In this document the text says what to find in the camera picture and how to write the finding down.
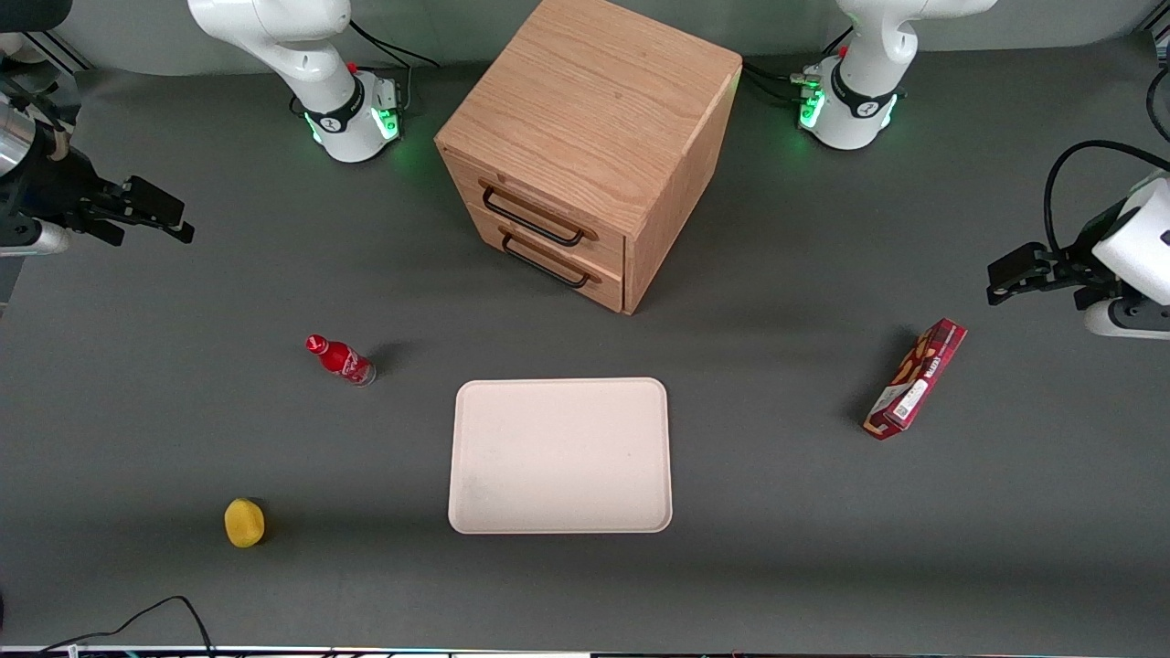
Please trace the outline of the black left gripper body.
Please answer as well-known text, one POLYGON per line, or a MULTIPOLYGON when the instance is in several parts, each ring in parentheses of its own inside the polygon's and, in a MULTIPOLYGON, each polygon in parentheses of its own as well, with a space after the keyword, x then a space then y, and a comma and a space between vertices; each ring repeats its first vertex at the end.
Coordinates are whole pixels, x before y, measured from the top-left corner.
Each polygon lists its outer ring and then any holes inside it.
POLYGON ((1089 311, 1090 306, 1099 302, 1103 302, 1107 309, 1114 311, 1141 311, 1143 294, 1122 282, 1112 267, 1093 254, 1095 246, 1104 238, 1112 237, 1112 233, 1133 215, 1133 212, 1123 210, 1126 204, 1127 200, 1121 199, 1090 218, 1078 237, 1065 246, 1058 244, 1057 225, 1054 219, 1049 219, 1049 249, 1058 258, 1054 273, 1058 281, 1078 287, 1074 292, 1078 311, 1089 311))

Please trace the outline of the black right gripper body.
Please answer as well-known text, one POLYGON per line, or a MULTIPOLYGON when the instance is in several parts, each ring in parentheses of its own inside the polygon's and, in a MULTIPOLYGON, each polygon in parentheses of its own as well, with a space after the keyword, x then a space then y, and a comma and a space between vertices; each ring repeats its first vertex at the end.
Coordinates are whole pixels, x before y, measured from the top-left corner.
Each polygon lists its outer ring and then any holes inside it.
POLYGON ((4 145, 5 249, 66 249, 70 237, 94 237, 118 247, 125 229, 113 225, 124 210, 122 183, 96 174, 85 155, 54 162, 42 148, 4 145))

